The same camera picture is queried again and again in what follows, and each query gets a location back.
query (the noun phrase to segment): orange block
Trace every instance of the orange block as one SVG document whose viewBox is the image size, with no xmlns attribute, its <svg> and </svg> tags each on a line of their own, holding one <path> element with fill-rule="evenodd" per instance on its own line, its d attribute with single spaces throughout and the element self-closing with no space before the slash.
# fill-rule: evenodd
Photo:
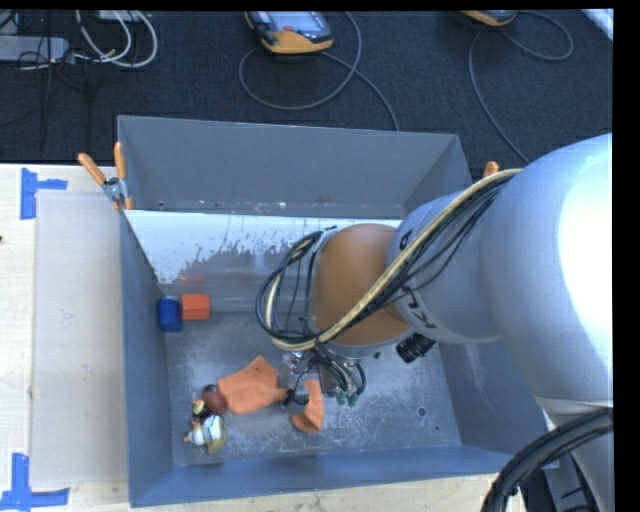
<svg viewBox="0 0 640 512">
<path fill-rule="evenodd" d="M 211 314 L 211 299 L 206 293 L 190 293 L 182 296 L 183 320 L 207 320 Z"/>
</svg>

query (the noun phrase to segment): bin floor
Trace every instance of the bin floor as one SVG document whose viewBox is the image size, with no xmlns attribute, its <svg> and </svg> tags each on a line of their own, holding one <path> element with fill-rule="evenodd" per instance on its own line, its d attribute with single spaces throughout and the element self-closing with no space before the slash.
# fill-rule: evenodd
<svg viewBox="0 0 640 512">
<path fill-rule="evenodd" d="M 393 345 L 377 359 L 362 362 L 367 387 L 354 407 L 324 397 L 325 420 L 318 433 L 296 429 L 279 403 L 247 415 L 224 416 L 227 443 L 215 454 L 185 443 L 191 427 L 191 400 L 207 384 L 247 366 L 262 355 L 278 368 L 282 355 L 253 314 L 213 314 L 185 322 L 167 334 L 174 464 L 211 464 L 231 459 L 267 458 L 423 446 L 459 445 L 460 435 L 438 347 L 405 363 Z"/>
</svg>

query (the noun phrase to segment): blue cylinder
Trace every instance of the blue cylinder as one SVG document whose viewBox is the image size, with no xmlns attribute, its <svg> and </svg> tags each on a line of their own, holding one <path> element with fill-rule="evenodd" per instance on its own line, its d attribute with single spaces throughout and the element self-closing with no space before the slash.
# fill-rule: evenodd
<svg viewBox="0 0 640 512">
<path fill-rule="evenodd" d="M 182 331 L 182 305 L 176 299 L 158 300 L 158 327 L 165 332 Z"/>
</svg>

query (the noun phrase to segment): toy figure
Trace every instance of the toy figure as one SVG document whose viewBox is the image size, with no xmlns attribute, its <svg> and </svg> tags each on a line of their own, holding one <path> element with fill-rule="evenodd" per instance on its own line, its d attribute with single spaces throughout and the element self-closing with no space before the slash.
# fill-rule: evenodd
<svg viewBox="0 0 640 512">
<path fill-rule="evenodd" d="M 191 431 L 183 440 L 195 446 L 206 446 L 209 454 L 217 452 L 227 441 L 227 431 L 222 417 L 211 414 L 202 422 L 194 420 Z"/>
</svg>

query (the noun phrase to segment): white cable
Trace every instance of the white cable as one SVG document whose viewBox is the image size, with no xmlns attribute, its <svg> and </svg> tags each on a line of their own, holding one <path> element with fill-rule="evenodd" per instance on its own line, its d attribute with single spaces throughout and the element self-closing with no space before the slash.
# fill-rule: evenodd
<svg viewBox="0 0 640 512">
<path fill-rule="evenodd" d="M 77 57 L 79 59 L 90 60 L 92 62 L 110 63 L 110 64 L 114 64 L 116 66 L 120 66 L 120 67 L 123 67 L 123 68 L 129 68 L 129 69 L 141 68 L 141 67 L 146 66 L 147 64 L 151 63 L 156 58 L 156 55 L 158 53 L 158 36 L 156 34 L 155 29 L 153 28 L 153 25 L 149 21 L 149 18 L 147 18 L 147 16 L 145 16 L 141 11 L 131 11 L 131 12 L 132 12 L 131 18 L 133 19 L 133 14 L 135 13 L 140 18 L 140 20 L 142 20 L 142 23 L 144 23 L 146 25 L 146 27 L 149 29 L 149 34 L 151 35 L 152 49 L 151 49 L 150 55 L 145 60 L 140 61 L 140 62 L 132 62 L 132 63 L 121 62 L 121 60 L 131 50 L 132 37 L 131 37 L 131 31 L 129 30 L 129 28 L 127 27 L 126 23 L 124 22 L 122 17 L 118 14 L 118 11 L 116 11 L 116 10 L 113 11 L 113 14 L 116 17 L 116 19 L 118 20 L 118 23 L 120 23 L 120 25 L 124 29 L 125 34 L 127 36 L 127 46 L 124 49 L 124 51 L 122 51 L 119 55 L 116 55 L 116 56 L 109 56 L 108 54 L 103 53 L 100 50 L 100 48 L 98 48 L 96 46 L 96 44 L 93 42 L 93 40 L 91 39 L 91 36 L 89 36 L 89 33 L 87 32 L 87 29 L 82 25 L 82 19 L 80 17 L 80 10 L 76 9 L 76 11 L 75 11 L 75 13 L 76 13 L 76 21 L 80 25 L 80 31 L 82 32 L 82 35 L 84 36 L 84 38 L 87 41 L 87 43 L 89 43 L 89 45 L 91 46 L 93 51 L 95 51 L 100 56 L 100 58 L 99 59 L 94 59 L 92 57 L 87 57 L 86 55 L 81 55 L 81 54 L 75 54 L 75 57 Z"/>
<path fill-rule="evenodd" d="M 116 66 L 121 66 L 123 68 L 137 69 L 137 68 L 146 66 L 156 58 L 156 54 L 158 53 L 158 36 L 156 34 L 155 29 L 153 28 L 153 25 L 151 24 L 149 19 L 144 14 L 142 14 L 142 12 L 140 11 L 132 11 L 132 12 L 136 13 L 138 17 L 142 20 L 142 23 L 144 23 L 149 29 L 149 34 L 151 35 L 151 40 L 153 42 L 153 48 L 151 49 L 151 54 L 149 55 L 149 57 L 147 57 L 145 60 L 141 62 L 135 62 L 131 64 L 126 62 L 113 62 L 113 64 L 115 64 Z"/>
<path fill-rule="evenodd" d="M 89 46 L 91 46 L 91 48 L 93 49 L 94 52 L 96 52 L 100 58 L 99 59 L 92 59 L 92 58 L 87 58 L 83 55 L 76 55 L 76 57 L 78 58 L 84 58 L 84 59 L 88 59 L 88 60 L 92 60 L 93 62 L 115 62 L 121 58 L 123 58 L 125 55 L 127 55 L 127 53 L 129 53 L 129 50 L 131 49 L 131 32 L 129 31 L 129 28 L 127 27 L 126 23 L 124 22 L 124 20 L 120 17 L 120 15 L 117 13 L 117 11 L 113 11 L 113 14 L 115 15 L 116 19 L 118 20 L 118 23 L 120 23 L 120 25 L 122 26 L 122 28 L 125 31 L 125 34 L 127 35 L 127 46 L 126 48 L 122 51 L 122 53 L 120 53 L 119 55 L 115 55 L 112 57 L 109 57 L 108 54 L 103 53 L 102 50 L 100 50 L 100 48 L 98 48 L 98 46 L 93 42 L 93 39 L 91 39 L 91 36 L 89 35 L 89 32 L 87 32 L 87 29 L 82 25 L 82 18 L 80 16 L 80 9 L 76 9 L 76 21 L 78 22 L 78 25 L 80 25 L 80 32 L 82 32 L 82 35 L 84 36 L 85 40 L 87 41 L 87 43 L 89 43 Z"/>
</svg>

